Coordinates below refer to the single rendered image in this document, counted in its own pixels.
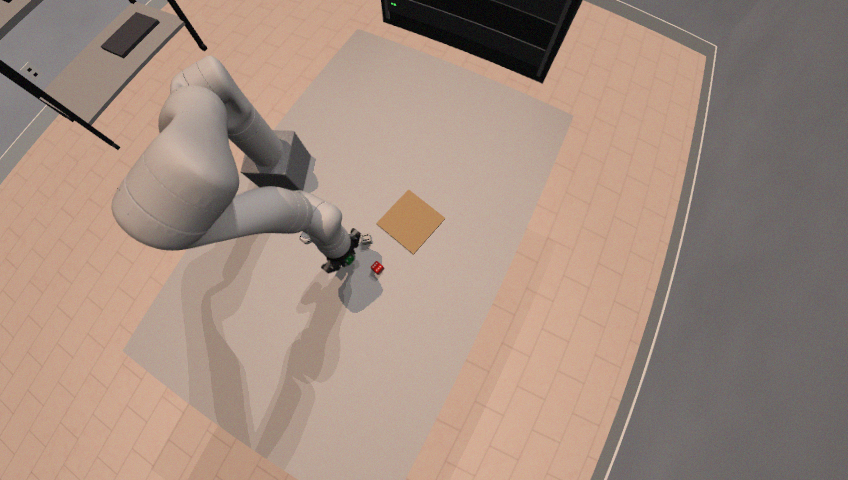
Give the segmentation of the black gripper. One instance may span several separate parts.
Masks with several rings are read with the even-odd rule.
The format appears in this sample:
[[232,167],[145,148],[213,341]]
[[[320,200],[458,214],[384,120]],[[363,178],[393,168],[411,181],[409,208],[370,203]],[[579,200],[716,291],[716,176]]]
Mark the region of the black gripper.
[[[335,272],[335,271],[338,271],[338,270],[340,269],[340,266],[341,266],[341,265],[343,266],[343,265],[345,264],[343,267],[345,267],[345,266],[347,267],[347,266],[348,266],[348,264],[347,264],[347,262],[345,262],[345,261],[346,261],[345,259],[346,259],[349,255],[352,255],[353,257],[355,257],[355,255],[354,255],[354,254],[355,254],[355,253],[354,253],[354,251],[355,251],[355,250],[353,251],[352,249],[354,249],[354,248],[357,248],[357,247],[358,247],[358,245],[359,245],[359,241],[360,241],[361,233],[360,233],[359,231],[357,231],[356,229],[352,228],[352,229],[351,229],[351,232],[350,232],[350,234],[349,234],[349,235],[350,235],[350,237],[351,237],[351,238],[350,238],[350,239],[351,239],[351,245],[350,245],[350,248],[349,248],[349,250],[347,251],[347,253],[346,253],[346,254],[344,254],[343,256],[341,256],[341,257],[339,257],[339,258],[329,258],[329,257],[327,257],[327,256],[326,256],[326,260],[327,260],[327,262],[326,262],[326,264],[323,264],[323,265],[321,266],[321,268],[322,268],[324,271],[326,271],[328,274],[329,274],[329,273],[332,273],[332,272]],[[354,238],[354,240],[353,240],[353,238]],[[353,240],[353,242],[352,242],[352,240]],[[353,251],[353,253],[354,253],[354,254],[353,254],[353,253],[351,254],[351,252],[352,252],[352,251]],[[329,261],[327,258],[328,258],[330,261]],[[341,260],[342,260],[342,261],[341,261]],[[338,262],[338,261],[339,261],[339,262]],[[337,263],[336,263],[336,262],[337,262]]]

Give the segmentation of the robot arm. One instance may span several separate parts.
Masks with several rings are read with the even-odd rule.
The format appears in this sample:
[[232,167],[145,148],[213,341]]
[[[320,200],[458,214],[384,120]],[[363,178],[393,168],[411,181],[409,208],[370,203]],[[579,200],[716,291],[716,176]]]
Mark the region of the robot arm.
[[158,127],[166,130],[112,199],[116,222],[138,242],[176,251],[302,231],[300,241],[313,242],[329,258],[349,250],[341,211],[323,199],[274,186],[236,194],[239,174],[229,139],[261,167],[281,158],[283,144],[217,58],[205,56],[173,77]]

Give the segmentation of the tan flat mat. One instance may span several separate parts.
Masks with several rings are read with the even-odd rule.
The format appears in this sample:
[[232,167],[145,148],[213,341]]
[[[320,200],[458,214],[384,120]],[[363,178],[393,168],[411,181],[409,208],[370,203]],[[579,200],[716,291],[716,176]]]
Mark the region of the tan flat mat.
[[444,220],[408,189],[377,225],[414,254]]

